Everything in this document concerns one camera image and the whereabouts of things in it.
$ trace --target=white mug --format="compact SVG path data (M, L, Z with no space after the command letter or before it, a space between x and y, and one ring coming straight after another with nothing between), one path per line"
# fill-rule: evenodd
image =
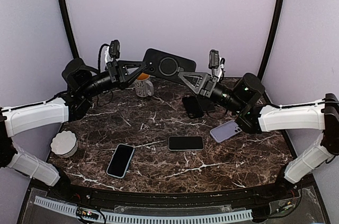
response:
M141 73L141 75L134 81L134 86L139 97L147 97L154 94L154 87L150 81L150 76L145 73Z

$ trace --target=white wall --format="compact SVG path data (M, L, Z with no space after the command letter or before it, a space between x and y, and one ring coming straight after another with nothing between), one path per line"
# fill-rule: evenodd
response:
M65 90L61 72L71 60L57 0L0 0L0 105L21 105ZM13 138L46 159L59 126ZM29 178L0 169L0 222L16 223Z
M148 48L197 62L208 54L228 59L227 76L257 73L275 0L68 0L79 54L97 67L102 43L119 39L121 58L141 60Z
M284 0L278 32L264 76L276 104L339 96L339 0ZM298 154L319 131L289 131ZM339 160L315 171L332 223L339 220Z

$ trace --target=perforated metal strip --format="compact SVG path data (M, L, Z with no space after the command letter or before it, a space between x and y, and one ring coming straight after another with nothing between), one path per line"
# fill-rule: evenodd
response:
M58 212L63 215L77 218L76 206L60 203L51 199L46 199L40 196L35 197L34 204L49 209L54 212ZM252 211L238 211L230 213L220 213L213 215L203 216L190 216L190 217L157 217L157 216L138 216L138 215L127 215L119 213L110 213L102 211L106 217L106 223L128 223L128 224L224 224L224 223L237 223L245 220L252 220ZM102 216L96 221L103 223Z

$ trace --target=black pole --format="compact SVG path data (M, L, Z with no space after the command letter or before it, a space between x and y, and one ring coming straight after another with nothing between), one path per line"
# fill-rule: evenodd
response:
M282 2L283 2L283 0L276 0L275 1L275 8L274 8L274 13L273 13L273 19L272 19L272 24L271 24L271 28L270 28L270 33L269 33L269 37L268 37L268 40L267 40L267 43L266 43L263 59L262 59L261 64L260 64L259 72L258 72L258 75L257 75L260 80L263 79L267 64L269 62L269 58L270 58L270 54L271 54L271 51L272 51L276 30L277 30L278 24L279 24Z
M66 0L59 0L59 6L60 6L60 11L61 11L61 16L64 22L64 27L65 27L69 47L72 52L73 58L79 58L79 53L78 53L78 49L76 48L76 43L75 43L72 27L70 26L70 20L69 20L68 11L67 11Z

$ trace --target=table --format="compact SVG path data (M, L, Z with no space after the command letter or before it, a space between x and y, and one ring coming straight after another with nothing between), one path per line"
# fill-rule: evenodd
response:
M225 78L228 87L236 78ZM133 87L100 95L79 121L65 123L78 139L78 150L64 159L51 153L48 162L63 169L75 185L97 189L145 193L215 192L273 183L280 168L292 160L279 131L260 135L240 133L221 144L209 131L234 117L208 116L189 119L181 98L191 95L186 86L152 78L155 95L139 98ZM217 107L211 115L220 117ZM169 151L169 136L202 136L202 151ZM123 179L106 174L118 144L135 147L129 170Z

